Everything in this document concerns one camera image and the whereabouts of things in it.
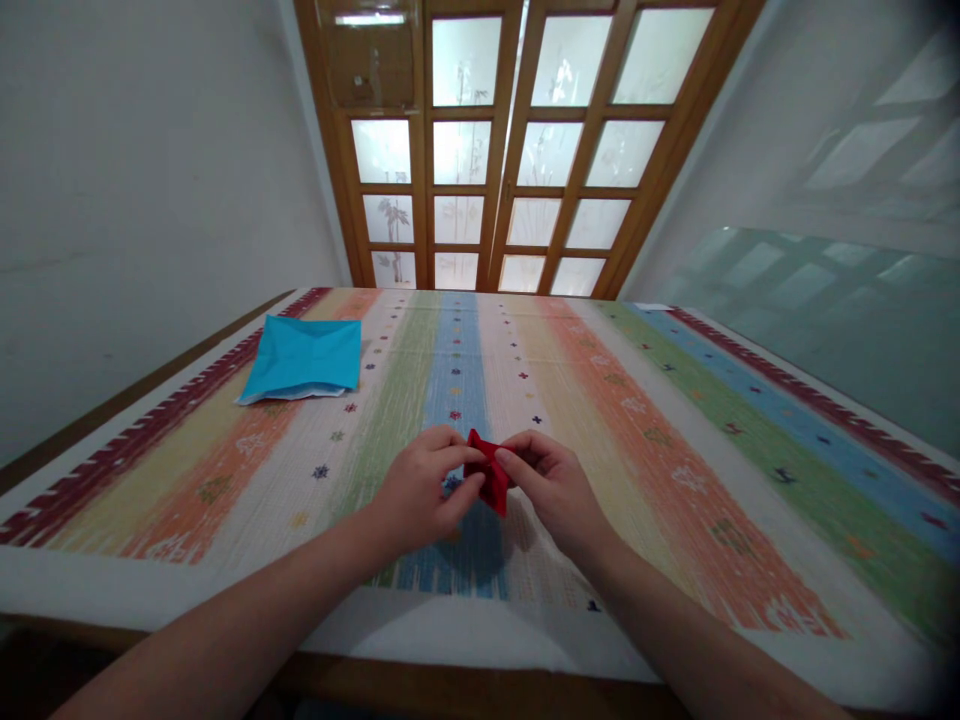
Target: hand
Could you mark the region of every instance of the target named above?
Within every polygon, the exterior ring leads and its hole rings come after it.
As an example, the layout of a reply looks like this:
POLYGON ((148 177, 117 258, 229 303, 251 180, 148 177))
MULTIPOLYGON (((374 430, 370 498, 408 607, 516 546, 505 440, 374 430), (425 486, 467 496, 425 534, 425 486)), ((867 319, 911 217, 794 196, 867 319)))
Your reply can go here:
POLYGON ((442 483, 447 473, 468 462, 486 458, 449 425, 424 430, 394 459, 369 510, 373 526, 386 534, 398 556, 447 537, 467 514, 483 473, 465 478, 446 500, 442 483))
POLYGON ((497 462, 527 494, 560 551, 580 564, 609 542, 620 542, 600 509, 577 455, 536 430, 505 440, 497 462))

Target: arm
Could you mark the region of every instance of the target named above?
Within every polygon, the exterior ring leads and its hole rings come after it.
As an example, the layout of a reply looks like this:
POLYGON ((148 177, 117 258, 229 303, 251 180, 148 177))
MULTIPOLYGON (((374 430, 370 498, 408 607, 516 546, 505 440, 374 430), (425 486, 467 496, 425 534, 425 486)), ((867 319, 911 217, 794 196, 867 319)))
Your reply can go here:
POLYGON ((694 716, 849 719, 633 552, 607 521, 572 451, 535 431, 504 445, 516 454, 498 450, 497 461, 694 716))
POLYGON ((241 717, 356 587, 453 531, 483 475, 446 500, 441 482, 483 459, 449 427, 424 431, 394 460, 370 505, 148 637, 55 717, 241 717))

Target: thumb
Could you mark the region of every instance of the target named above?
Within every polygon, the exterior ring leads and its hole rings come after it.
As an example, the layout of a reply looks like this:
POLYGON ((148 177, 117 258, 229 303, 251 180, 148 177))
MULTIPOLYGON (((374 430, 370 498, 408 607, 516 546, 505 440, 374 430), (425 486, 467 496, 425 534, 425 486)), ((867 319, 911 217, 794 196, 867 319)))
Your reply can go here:
POLYGON ((464 480, 460 487, 454 490, 450 497, 444 500, 437 515, 440 520, 455 527, 458 522, 467 514, 467 510, 476 502, 480 495, 480 487, 483 485, 483 473, 474 473, 464 480))
POLYGON ((510 479, 527 494, 527 497, 534 500, 547 482, 543 476, 527 465, 523 458, 518 457, 506 448, 498 448, 494 457, 500 463, 503 471, 510 476, 510 479))

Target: blue stripe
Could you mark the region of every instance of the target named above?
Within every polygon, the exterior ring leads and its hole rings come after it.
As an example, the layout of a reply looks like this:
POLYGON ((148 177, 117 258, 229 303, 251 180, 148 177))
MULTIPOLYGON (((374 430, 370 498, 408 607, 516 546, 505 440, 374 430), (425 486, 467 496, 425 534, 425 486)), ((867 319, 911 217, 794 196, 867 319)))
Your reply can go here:
MULTIPOLYGON (((434 296, 440 312, 424 401, 424 428, 447 423, 464 437, 475 428, 480 437, 490 439, 476 295, 434 296)), ((462 479, 463 469, 456 475, 462 479)), ((441 541, 401 559, 397 587, 507 600, 504 562, 500 518, 485 503, 477 502, 460 523, 458 541, 441 541)))
POLYGON ((944 560, 960 566, 957 554, 960 513, 956 508, 936 501, 918 487, 909 475, 852 441, 805 404, 781 392, 762 375, 727 355, 670 313, 640 310, 632 303, 625 304, 749 405, 782 428, 794 441, 837 470, 848 483, 873 500, 887 515, 924 541, 944 560), (789 411, 789 415, 785 415, 784 411, 789 411), (942 519, 948 529, 928 523, 921 513, 942 519))

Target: white wall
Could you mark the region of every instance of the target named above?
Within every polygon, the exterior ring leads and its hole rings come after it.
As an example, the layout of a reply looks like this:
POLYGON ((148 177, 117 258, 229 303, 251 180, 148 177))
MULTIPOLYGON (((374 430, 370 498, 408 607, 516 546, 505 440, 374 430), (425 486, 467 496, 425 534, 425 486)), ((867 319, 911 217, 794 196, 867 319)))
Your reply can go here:
POLYGON ((727 225, 960 257, 957 38, 930 9, 770 0, 622 297, 656 300, 727 225))
POLYGON ((0 4, 0 464, 348 280, 301 100, 276 0, 0 4))

